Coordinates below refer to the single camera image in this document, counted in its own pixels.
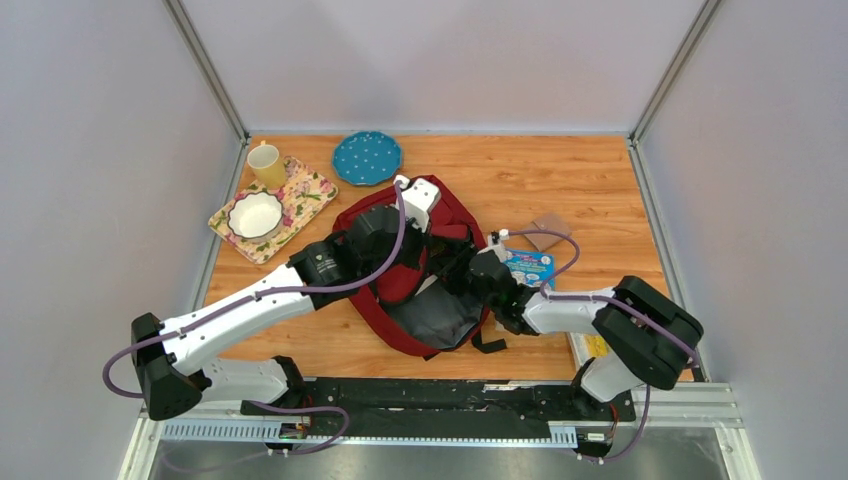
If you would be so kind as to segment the red backpack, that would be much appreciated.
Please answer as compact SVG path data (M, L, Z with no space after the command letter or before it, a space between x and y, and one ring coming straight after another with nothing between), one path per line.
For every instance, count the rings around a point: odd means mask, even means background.
M486 246L478 222L462 202L435 175L423 178L437 185L441 200L431 213L432 228L463 228L464 248L459 255L476 255ZM412 267L398 263L349 298L371 330L391 348L426 360L457 350L466 343L483 354L503 351L503 339L482 340L489 309L471 292L451 295L437 275L421 277L423 249Z

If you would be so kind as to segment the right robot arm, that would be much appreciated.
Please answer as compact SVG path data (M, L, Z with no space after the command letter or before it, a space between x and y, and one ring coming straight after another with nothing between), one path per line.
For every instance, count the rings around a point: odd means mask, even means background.
M515 335L580 333L600 336L607 355L583 364L570 404L593 419L617 395L641 385L673 389L683 370L697 368L701 323L637 276L614 287L556 292L519 283L492 250L475 253L443 273L450 292L468 294Z

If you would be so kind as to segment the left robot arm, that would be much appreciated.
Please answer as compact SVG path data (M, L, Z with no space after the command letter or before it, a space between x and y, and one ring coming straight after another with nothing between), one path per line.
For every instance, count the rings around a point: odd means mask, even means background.
M131 354L148 414L182 415L204 401L268 402L291 415L304 405L305 387L288 358L225 368L219 353L279 322L348 299L383 341L408 355L438 352L392 317L411 304L433 256L449 260L475 247L479 230L450 211L419 221L410 206L377 205L353 216L345 229L308 245L253 287L166 321L147 313L132 323Z

